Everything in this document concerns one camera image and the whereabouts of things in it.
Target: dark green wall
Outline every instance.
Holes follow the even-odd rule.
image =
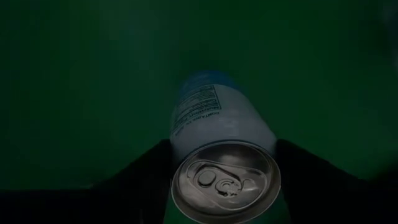
[[[178,86],[199,69],[230,73],[278,137],[354,175],[398,158],[379,1],[14,0],[0,18],[2,189],[113,175],[167,138]]]

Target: can lid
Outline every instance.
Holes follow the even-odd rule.
[[[271,156],[245,142],[223,142],[197,150],[180,165],[172,197],[197,222],[239,223],[266,210],[279,189]]]

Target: black object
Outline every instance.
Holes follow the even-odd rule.
[[[293,223],[397,223],[397,176],[366,182],[291,142],[276,150]],[[88,190],[1,191],[0,223],[163,223],[171,178],[163,140]]]

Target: can label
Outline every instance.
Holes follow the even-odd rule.
[[[180,162],[201,146],[229,140],[257,144],[273,154],[276,137],[228,76],[203,71],[180,90],[170,140]]]

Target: can rim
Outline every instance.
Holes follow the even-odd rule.
[[[266,159],[268,160],[268,162],[269,162],[269,164],[270,164],[270,166],[271,166],[271,168],[272,168],[272,176],[271,176],[271,181],[270,181],[270,183],[273,183],[273,184],[271,184],[270,186],[269,186],[269,191],[268,192],[266,192],[265,194],[265,198],[268,198],[268,203],[267,203],[267,205],[264,207],[264,208],[262,208],[262,211],[260,211],[260,212],[257,212],[255,215],[253,215],[253,216],[251,216],[251,217],[249,217],[249,218],[243,218],[242,220],[239,220],[239,221],[237,221],[237,222],[234,222],[234,223],[245,223],[245,222],[247,222],[247,221],[249,221],[249,220],[252,220],[252,219],[254,219],[254,218],[256,218],[256,217],[258,217],[258,216],[260,216],[260,215],[262,215],[266,210],[268,210],[269,209],[269,207],[275,202],[275,200],[276,200],[276,198],[277,198],[277,196],[279,195],[279,192],[280,192],[280,183],[281,183],[281,180],[280,180],[280,170],[279,170],[279,167],[278,167],[278,165],[276,164],[276,161],[274,160],[274,158],[272,158],[272,156],[263,148],[263,147],[261,147],[261,146],[258,146],[258,145],[256,145],[256,144],[253,144],[253,143],[251,143],[251,142],[246,142],[246,141],[231,141],[231,140],[227,140],[227,141],[217,141],[217,142],[212,142],[212,143],[209,143],[209,144],[206,144],[206,145],[204,145],[204,146],[202,146],[202,147],[199,147],[197,150],[194,150],[194,151],[192,151],[192,153],[190,153],[188,156],[186,156],[185,157],[185,159],[183,160],[183,162],[178,166],[178,169],[175,171],[175,173],[174,173],[174,175],[173,175],[173,179],[172,179],[172,182],[171,182],[171,195],[172,195],[172,199],[173,199],[173,202],[174,202],[174,204],[175,204],[175,206],[180,210],[180,212],[182,212],[186,217],[188,217],[189,219],[191,219],[191,220],[193,220],[193,221],[195,221],[195,222],[197,222],[197,223],[205,223],[205,222],[202,222],[202,221],[200,221],[200,220],[198,220],[198,219],[195,219],[195,218],[193,218],[193,217],[191,217],[187,212],[185,212],[182,208],[181,208],[181,206],[179,206],[178,205],[178,203],[179,202],[177,202],[176,201],[176,198],[175,198],[175,194],[176,194],[176,190],[178,190],[179,189],[179,186],[178,186],[178,184],[176,183],[176,181],[177,181],[177,179],[178,179],[178,177],[177,177],[177,174],[181,171],[181,168],[184,166],[184,164],[189,160],[189,158],[191,158],[191,157],[193,157],[194,155],[196,155],[196,154],[198,154],[200,151],[203,151],[203,150],[205,150],[205,149],[208,149],[209,147],[213,147],[213,146],[219,146],[219,145],[224,145],[224,144],[239,144],[239,145],[242,145],[242,146],[247,146],[247,147],[252,147],[252,148],[254,148],[254,149],[257,149],[259,152],[261,152],[261,153],[263,153],[265,156],[266,156]],[[192,209],[192,210],[195,210],[194,208],[192,208],[186,201],[184,201],[183,199],[180,199],[181,200],[181,202],[182,203],[184,203],[186,206],[188,206],[190,209]],[[224,217],[235,217],[236,215],[238,215],[239,213],[237,213],[237,214],[233,214],[233,215],[225,215]],[[215,222],[222,222],[222,218],[220,218],[220,219],[218,219],[218,220],[215,220]]]

